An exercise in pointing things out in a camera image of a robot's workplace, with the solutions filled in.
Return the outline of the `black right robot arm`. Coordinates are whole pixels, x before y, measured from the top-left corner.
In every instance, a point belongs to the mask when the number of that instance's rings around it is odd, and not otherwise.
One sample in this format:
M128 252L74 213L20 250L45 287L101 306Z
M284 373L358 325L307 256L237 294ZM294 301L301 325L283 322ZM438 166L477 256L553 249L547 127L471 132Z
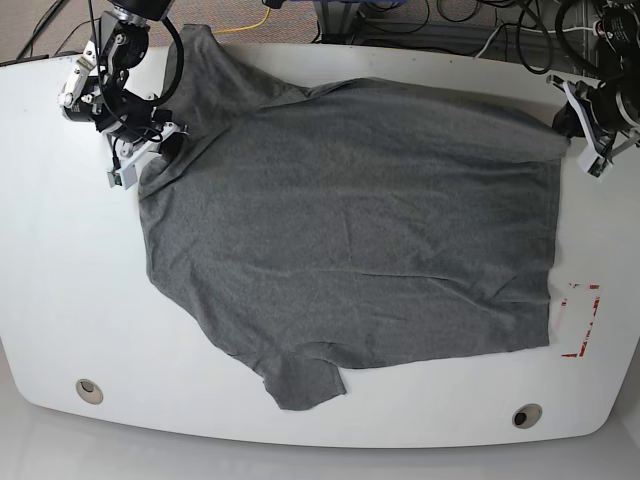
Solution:
M99 20L89 15L91 38L58 97L63 116L129 144L150 145L169 137L162 130L172 114L161 107L176 93L184 71L180 35L168 18L170 1L114 1ZM175 47L175 68L160 96L142 98L126 88L130 71L146 57L150 21L161 23Z

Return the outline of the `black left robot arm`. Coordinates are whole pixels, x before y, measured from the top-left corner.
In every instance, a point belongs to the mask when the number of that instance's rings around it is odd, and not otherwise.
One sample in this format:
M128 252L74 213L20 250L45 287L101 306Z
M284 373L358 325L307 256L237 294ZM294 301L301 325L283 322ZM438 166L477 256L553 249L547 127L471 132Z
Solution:
M599 80L585 94L591 117L607 133L629 132L639 127L639 3L598 1L598 20L592 33L605 46L602 66L581 56L568 43L563 29L573 1L563 1L555 16L556 39L572 63Z

